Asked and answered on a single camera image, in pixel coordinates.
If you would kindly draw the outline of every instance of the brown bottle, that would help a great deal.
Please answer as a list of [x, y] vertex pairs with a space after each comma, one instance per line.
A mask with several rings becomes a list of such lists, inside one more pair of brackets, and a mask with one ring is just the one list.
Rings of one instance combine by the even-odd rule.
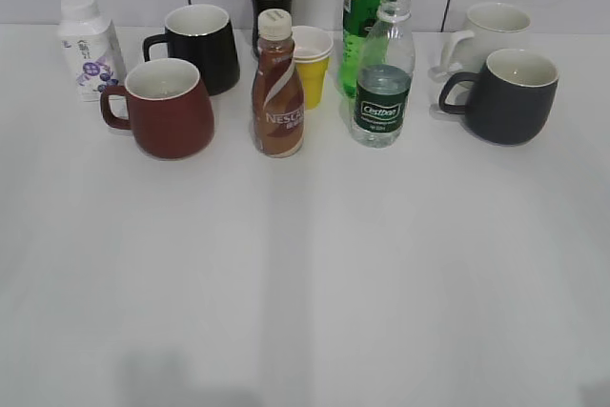
[[285, 10], [258, 17], [261, 48], [252, 91], [256, 146], [271, 157], [295, 154], [303, 143], [305, 105], [295, 68], [293, 20]]

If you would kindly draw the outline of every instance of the white bottle cap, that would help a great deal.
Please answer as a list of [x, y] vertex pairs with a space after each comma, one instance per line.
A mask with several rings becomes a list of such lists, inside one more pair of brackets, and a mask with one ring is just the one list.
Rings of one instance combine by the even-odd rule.
[[61, 15], [71, 21], [86, 21], [99, 16], [96, 0], [61, 0]]
[[293, 34], [293, 17], [285, 10], [265, 10], [258, 16], [258, 33], [272, 42], [286, 40]]

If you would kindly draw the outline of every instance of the black mug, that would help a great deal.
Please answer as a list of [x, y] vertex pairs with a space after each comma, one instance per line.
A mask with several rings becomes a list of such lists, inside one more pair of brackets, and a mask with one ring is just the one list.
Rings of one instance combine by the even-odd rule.
[[195, 64], [210, 95], [232, 88], [239, 81], [239, 61], [229, 14], [214, 5], [188, 5], [165, 18], [165, 33], [144, 40], [144, 60], [151, 46], [167, 43], [168, 55]]
[[[465, 106], [448, 105], [453, 87], [475, 83]], [[440, 94], [440, 109], [463, 114], [466, 126], [479, 137], [501, 145], [518, 145], [542, 131], [553, 106], [559, 72], [545, 57], [525, 50], [491, 53], [481, 73], [453, 75]]]

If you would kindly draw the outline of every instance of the brand logo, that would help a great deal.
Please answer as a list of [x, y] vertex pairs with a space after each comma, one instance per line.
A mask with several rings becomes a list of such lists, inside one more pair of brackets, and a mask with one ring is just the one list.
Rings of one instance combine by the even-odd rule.
[[277, 65], [279, 63], [286, 62], [286, 61], [290, 60], [291, 58], [292, 58], [292, 56], [290, 54], [288, 54], [288, 55], [282, 56], [282, 57], [274, 57], [271, 61], [275, 65]]
[[265, 113], [265, 118], [268, 123], [286, 125], [286, 129], [292, 129], [303, 122], [304, 109], [300, 107], [293, 112], [273, 114]]
[[400, 104], [392, 107], [381, 107], [373, 102], [362, 101], [360, 111], [362, 116], [378, 121], [394, 121], [400, 116]]

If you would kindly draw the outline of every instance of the paper cup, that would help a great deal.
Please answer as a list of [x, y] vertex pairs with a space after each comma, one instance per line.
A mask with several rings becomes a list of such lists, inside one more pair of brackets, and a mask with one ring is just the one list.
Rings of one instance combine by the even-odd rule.
[[293, 39], [296, 68], [305, 91], [305, 106], [307, 110], [312, 110], [322, 98], [333, 38], [322, 29], [296, 26], [293, 28]]

